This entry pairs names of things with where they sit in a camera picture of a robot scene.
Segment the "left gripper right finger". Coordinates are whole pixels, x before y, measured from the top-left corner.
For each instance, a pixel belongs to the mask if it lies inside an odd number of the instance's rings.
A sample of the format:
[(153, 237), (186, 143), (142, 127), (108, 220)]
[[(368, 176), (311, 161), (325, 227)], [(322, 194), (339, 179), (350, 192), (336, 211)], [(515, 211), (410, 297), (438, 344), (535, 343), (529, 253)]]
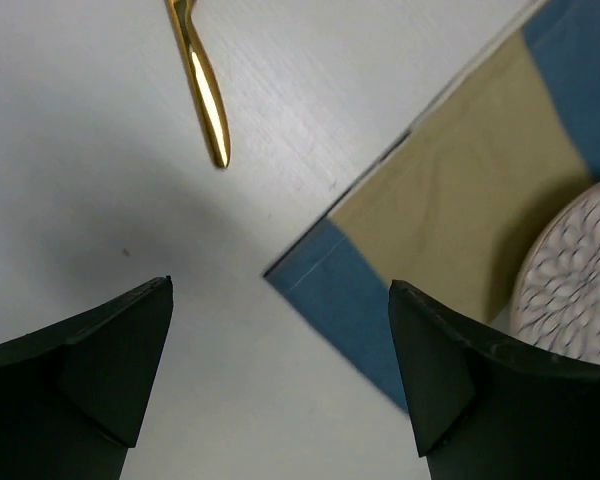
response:
[(600, 479), (600, 365), (521, 342), (404, 281), (389, 323), (434, 479)]

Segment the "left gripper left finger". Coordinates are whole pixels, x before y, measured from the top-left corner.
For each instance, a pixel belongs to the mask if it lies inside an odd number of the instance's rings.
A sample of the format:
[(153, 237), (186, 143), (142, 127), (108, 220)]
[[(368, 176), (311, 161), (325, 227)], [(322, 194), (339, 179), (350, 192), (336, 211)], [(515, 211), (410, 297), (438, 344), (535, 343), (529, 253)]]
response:
[(119, 478), (172, 312), (172, 280), (158, 277), (0, 344), (0, 479)]

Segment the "patterned ceramic plate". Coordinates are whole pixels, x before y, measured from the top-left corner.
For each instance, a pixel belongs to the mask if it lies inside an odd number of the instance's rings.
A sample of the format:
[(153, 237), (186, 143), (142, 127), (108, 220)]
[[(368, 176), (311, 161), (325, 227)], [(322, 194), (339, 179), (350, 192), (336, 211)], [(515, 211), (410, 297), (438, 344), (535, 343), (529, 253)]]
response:
[(510, 332), (600, 365), (600, 182), (564, 207), (532, 246), (514, 287)]

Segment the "blue beige checked placemat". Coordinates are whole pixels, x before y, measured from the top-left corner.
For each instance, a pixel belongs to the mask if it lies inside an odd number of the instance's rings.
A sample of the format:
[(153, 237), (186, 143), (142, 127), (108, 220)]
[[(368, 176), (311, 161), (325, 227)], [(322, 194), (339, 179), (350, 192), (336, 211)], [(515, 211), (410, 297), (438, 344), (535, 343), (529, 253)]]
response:
[(600, 1), (544, 1), (264, 277), (405, 409), (390, 284), (494, 320), (540, 232), (597, 180)]

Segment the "gold knife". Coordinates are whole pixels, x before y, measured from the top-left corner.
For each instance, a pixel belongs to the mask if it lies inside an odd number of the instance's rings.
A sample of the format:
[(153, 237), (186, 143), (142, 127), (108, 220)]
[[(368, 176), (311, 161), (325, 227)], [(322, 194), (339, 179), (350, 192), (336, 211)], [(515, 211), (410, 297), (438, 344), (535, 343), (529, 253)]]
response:
[(214, 70), (192, 22), (194, 1), (166, 0), (165, 5), (211, 161), (225, 170), (231, 160), (229, 124)]

